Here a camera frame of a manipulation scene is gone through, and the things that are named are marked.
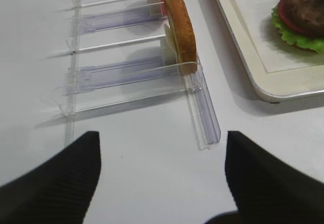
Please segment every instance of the burger patty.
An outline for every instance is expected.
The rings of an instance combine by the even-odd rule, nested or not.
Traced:
[[[296,25],[324,36],[324,0],[286,0],[285,7]]]

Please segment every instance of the white table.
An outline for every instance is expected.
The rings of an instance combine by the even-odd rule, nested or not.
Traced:
[[[235,210],[224,175],[226,133],[240,130],[324,182],[323,99],[272,105],[253,92],[215,0],[185,0],[222,130],[199,152],[183,102],[77,122],[101,132],[102,173],[85,223],[204,223]],[[51,101],[70,64],[70,0],[1,0],[0,185],[60,151],[65,122]],[[175,117],[172,125],[165,112]],[[138,125],[131,120],[143,117]]]

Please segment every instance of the white surface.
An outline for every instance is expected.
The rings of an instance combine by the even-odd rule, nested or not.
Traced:
[[[235,0],[268,73],[324,64],[324,55],[285,43],[271,22],[280,0]]]
[[[261,98],[277,103],[324,94],[324,65],[268,73],[236,1],[218,1],[226,14],[235,43],[239,45],[238,51],[252,85]]]
[[[53,11],[68,8],[69,0],[21,0],[18,4],[4,1],[2,10],[11,7],[16,13],[6,10],[4,17],[8,19],[0,20],[1,34],[6,33],[6,39],[0,39],[0,184],[61,149],[64,123],[51,121],[58,109],[49,101],[44,103],[42,92],[48,93],[63,81],[61,73],[69,64],[65,57],[35,60],[65,48],[65,27],[57,24],[69,15]],[[323,98],[280,105],[260,101],[215,0],[185,1],[222,129],[221,143],[210,151],[197,150],[190,124],[180,124],[190,121],[181,101],[110,115],[109,122],[106,116],[77,121],[77,134],[87,129],[101,131],[102,174],[86,224],[203,224],[213,215],[235,209],[224,176],[226,132],[232,129],[242,131],[280,159],[324,182]],[[13,21],[18,23],[26,10],[28,19],[20,24],[20,30],[14,29],[17,26]],[[58,20],[49,20],[52,16]],[[56,29],[38,32],[42,22]],[[28,43],[45,31],[47,36]],[[29,49],[8,44],[10,38]],[[8,80],[22,83],[12,86]]]

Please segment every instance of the bread slice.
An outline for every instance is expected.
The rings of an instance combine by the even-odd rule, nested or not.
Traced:
[[[169,24],[174,36],[177,49],[178,63],[196,62],[197,49],[196,40],[183,0],[165,0]],[[183,75],[197,71],[197,64],[185,64],[181,66]]]

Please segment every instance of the hamburger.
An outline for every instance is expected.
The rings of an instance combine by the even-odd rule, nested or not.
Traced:
[[[280,0],[272,23],[288,44],[324,54],[324,0]]]

